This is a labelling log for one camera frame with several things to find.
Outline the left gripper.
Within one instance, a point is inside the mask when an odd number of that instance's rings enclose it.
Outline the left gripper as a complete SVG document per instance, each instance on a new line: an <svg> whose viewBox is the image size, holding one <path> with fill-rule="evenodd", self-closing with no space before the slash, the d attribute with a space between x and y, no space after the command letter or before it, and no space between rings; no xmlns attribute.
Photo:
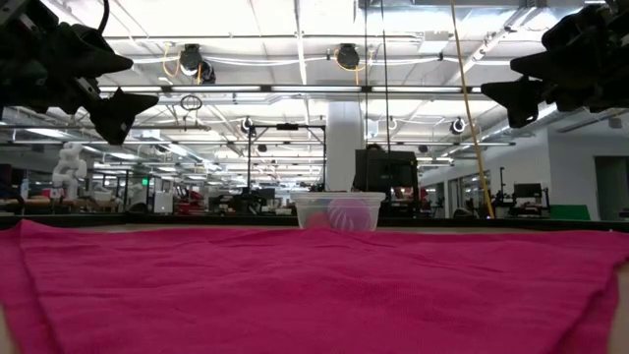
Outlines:
<svg viewBox="0 0 629 354"><path fill-rule="evenodd" d="M91 78L130 69L97 29L62 22L40 0L0 0L0 110L23 106L89 112L100 137L121 146L136 116L158 103L149 94L117 88L91 99Z"/></svg>

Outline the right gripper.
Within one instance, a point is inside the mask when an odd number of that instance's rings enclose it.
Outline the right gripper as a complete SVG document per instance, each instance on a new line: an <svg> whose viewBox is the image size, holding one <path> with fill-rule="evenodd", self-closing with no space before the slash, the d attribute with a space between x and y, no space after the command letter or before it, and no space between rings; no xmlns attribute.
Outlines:
<svg viewBox="0 0 629 354"><path fill-rule="evenodd" d="M539 105L552 83L548 103L560 111L629 109L629 0L589 4L561 19L543 35L547 50L513 59L524 76L514 82L485 83L481 92L507 111L510 128L539 118Z"/></svg>

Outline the purple white-striped toy vegetable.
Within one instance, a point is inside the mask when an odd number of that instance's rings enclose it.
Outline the purple white-striped toy vegetable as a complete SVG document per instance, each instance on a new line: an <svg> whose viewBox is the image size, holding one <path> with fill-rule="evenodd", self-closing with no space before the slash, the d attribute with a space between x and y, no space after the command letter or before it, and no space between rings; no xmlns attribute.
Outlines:
<svg viewBox="0 0 629 354"><path fill-rule="evenodd" d="M355 199L334 200L327 208L330 226L339 230L369 230L372 216L370 206Z"/></svg>

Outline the small pink toy fruit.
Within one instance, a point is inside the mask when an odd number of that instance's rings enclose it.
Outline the small pink toy fruit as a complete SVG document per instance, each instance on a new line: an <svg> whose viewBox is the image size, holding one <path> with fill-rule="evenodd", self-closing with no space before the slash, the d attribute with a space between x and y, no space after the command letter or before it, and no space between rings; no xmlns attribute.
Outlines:
<svg viewBox="0 0 629 354"><path fill-rule="evenodd" d="M315 211L311 213L306 219L306 228L315 229L315 228L329 228L330 223L328 221L327 215L325 211Z"/></svg>

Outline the white robot figure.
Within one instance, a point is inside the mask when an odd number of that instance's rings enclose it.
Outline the white robot figure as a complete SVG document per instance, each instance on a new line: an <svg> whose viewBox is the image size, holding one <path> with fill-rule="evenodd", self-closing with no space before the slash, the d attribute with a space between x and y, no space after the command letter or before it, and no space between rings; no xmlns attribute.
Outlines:
<svg viewBox="0 0 629 354"><path fill-rule="evenodd" d="M83 145L79 143L64 143L59 150L59 160L53 169L52 184L58 192L64 189L62 196L65 200L76 200L79 194L79 181L87 174L87 164L81 159Z"/></svg>

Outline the small black monitor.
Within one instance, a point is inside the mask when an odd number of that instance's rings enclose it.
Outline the small black monitor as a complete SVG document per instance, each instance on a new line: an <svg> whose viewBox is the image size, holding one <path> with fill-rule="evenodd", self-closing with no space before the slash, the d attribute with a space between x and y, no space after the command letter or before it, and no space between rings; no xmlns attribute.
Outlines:
<svg viewBox="0 0 629 354"><path fill-rule="evenodd" d="M543 188L540 183L515 184L513 197L515 199L535 199L542 196Z"/></svg>

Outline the long ceiling light bar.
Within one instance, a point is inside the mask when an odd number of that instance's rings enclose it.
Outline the long ceiling light bar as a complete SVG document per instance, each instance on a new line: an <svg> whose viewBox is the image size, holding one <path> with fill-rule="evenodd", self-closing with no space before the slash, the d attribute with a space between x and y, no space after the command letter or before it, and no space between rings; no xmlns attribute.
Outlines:
<svg viewBox="0 0 629 354"><path fill-rule="evenodd" d="M296 85L230 85L230 86L103 86L101 92L114 92L121 89L124 92L136 93L202 93L202 92L299 92L299 93L463 93L463 87L432 87L432 86L296 86Z"/></svg>

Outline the dark door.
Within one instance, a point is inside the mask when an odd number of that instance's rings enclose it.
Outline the dark door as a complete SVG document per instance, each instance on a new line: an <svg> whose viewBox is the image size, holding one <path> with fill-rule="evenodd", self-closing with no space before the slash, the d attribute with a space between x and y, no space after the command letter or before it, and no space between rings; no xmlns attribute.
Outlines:
<svg viewBox="0 0 629 354"><path fill-rule="evenodd" d="M600 220L622 221L629 209L629 157L596 156L597 200Z"/></svg>

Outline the white cabinet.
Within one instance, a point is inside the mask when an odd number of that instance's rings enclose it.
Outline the white cabinet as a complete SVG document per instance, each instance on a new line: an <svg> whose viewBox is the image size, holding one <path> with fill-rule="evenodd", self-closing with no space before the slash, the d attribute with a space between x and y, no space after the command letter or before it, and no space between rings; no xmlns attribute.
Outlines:
<svg viewBox="0 0 629 354"><path fill-rule="evenodd" d="M160 214L173 212L174 196L170 192L158 191L153 197L153 211Z"/></svg>

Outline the green board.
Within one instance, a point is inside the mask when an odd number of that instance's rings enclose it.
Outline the green board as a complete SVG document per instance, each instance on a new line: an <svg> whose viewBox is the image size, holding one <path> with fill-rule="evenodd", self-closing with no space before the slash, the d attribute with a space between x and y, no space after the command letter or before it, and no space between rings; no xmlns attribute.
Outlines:
<svg viewBox="0 0 629 354"><path fill-rule="evenodd" d="M549 218L556 220L591 220L586 205L553 205L549 210Z"/></svg>

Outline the red machine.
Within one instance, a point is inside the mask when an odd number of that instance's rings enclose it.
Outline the red machine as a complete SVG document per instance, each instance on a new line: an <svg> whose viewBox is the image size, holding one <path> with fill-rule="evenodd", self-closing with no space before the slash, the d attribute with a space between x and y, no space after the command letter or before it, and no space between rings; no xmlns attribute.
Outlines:
<svg viewBox="0 0 629 354"><path fill-rule="evenodd" d="M198 215L205 213L204 197L199 192L182 190L174 204L174 212L180 215Z"/></svg>

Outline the white building column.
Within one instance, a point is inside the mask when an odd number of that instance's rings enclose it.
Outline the white building column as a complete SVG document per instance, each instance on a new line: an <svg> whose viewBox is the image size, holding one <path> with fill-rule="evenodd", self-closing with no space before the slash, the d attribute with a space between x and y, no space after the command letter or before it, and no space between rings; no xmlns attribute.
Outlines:
<svg viewBox="0 0 629 354"><path fill-rule="evenodd" d="M364 145L359 101L332 101L326 121L326 185L330 191L350 191L355 176L355 151Z"/></svg>

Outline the magenta cloth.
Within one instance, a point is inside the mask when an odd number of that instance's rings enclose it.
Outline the magenta cloth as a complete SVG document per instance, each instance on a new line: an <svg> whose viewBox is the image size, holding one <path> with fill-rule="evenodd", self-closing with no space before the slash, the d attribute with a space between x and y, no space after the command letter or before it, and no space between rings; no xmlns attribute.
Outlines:
<svg viewBox="0 0 629 354"><path fill-rule="evenodd" d="M619 232L0 231L23 354L605 354Z"/></svg>

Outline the silver ventilation duct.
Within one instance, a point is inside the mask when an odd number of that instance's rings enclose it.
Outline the silver ventilation duct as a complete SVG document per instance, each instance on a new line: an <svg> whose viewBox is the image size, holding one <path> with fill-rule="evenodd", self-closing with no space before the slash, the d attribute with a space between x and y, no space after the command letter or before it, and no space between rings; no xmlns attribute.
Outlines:
<svg viewBox="0 0 629 354"><path fill-rule="evenodd" d="M547 125L554 124L563 119L567 119L581 113L588 113L588 110L585 107L581 107L571 112L559 112L555 105L551 105L540 112L540 116L537 120L529 123L523 128L510 128L508 124L505 126L492 127L490 130L486 131L485 135L482 135L482 141L493 141L502 138L515 139L525 135L530 135L536 130L544 128Z"/></svg>

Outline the black metal stand frame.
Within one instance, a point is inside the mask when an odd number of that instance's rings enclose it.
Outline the black metal stand frame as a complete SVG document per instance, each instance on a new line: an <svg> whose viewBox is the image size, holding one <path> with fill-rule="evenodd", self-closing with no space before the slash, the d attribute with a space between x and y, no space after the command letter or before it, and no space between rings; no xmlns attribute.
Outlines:
<svg viewBox="0 0 629 354"><path fill-rule="evenodd" d="M248 170L247 170L247 193L249 193L251 191L251 187L252 187L252 145L254 144L254 141L252 140L252 131L253 129L257 129L257 128L261 128L262 131L259 132L256 136L256 140L255 142L261 138L264 133L268 130L268 129L275 129L277 131L297 131L299 129L306 129L311 135L312 137L314 137L321 145L323 148L323 156L322 156L322 186L325 187L326 184L326 169L327 169L327 144L326 144L326 127L325 126L316 126L316 125L309 125L309 124L296 124L296 123L279 123L279 124L275 124L275 125L254 125L253 123L250 124L249 126L249 131L247 132L247 147L248 147L248 155L247 155L247 165L248 165ZM313 129L319 128L322 130L322 138L320 138L319 136L317 136L314 132Z"/></svg>

